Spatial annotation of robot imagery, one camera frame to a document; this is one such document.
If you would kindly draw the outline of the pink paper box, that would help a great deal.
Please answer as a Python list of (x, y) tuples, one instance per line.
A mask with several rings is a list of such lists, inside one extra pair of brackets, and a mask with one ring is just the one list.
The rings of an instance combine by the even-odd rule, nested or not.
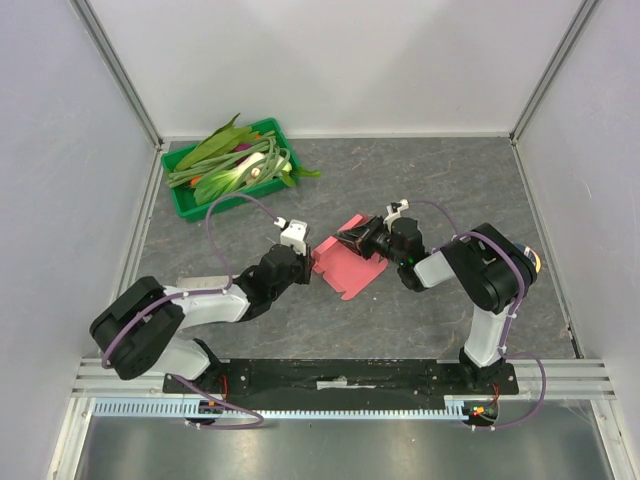
[(358, 295), (388, 266), (379, 254), (364, 259), (342, 245), (334, 236), (328, 237), (312, 251), (313, 272), (348, 301)]

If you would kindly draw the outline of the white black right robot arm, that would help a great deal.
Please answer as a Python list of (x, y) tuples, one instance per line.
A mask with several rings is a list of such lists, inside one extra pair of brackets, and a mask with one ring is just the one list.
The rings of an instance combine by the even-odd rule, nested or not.
[(402, 283), (421, 292), (456, 279), (474, 305), (469, 336), (459, 353), (453, 378), (477, 394), (505, 370), (506, 336), (516, 310), (541, 270), (540, 256), (513, 243), (483, 223), (428, 252), (418, 222), (400, 217), (389, 223), (373, 217), (335, 234), (354, 254), (377, 254), (397, 265)]

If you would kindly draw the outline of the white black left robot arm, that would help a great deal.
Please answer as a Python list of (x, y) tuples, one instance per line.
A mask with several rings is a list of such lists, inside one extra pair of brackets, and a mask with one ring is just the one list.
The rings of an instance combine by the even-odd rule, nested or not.
[(224, 290), (162, 286), (153, 276), (137, 280), (90, 325), (103, 353), (103, 366), (124, 381), (148, 371), (176, 372), (198, 393), (219, 382), (208, 348), (183, 340), (179, 331), (211, 323), (250, 321), (265, 312), (293, 284), (310, 282), (311, 247), (276, 244), (257, 265), (245, 269)]

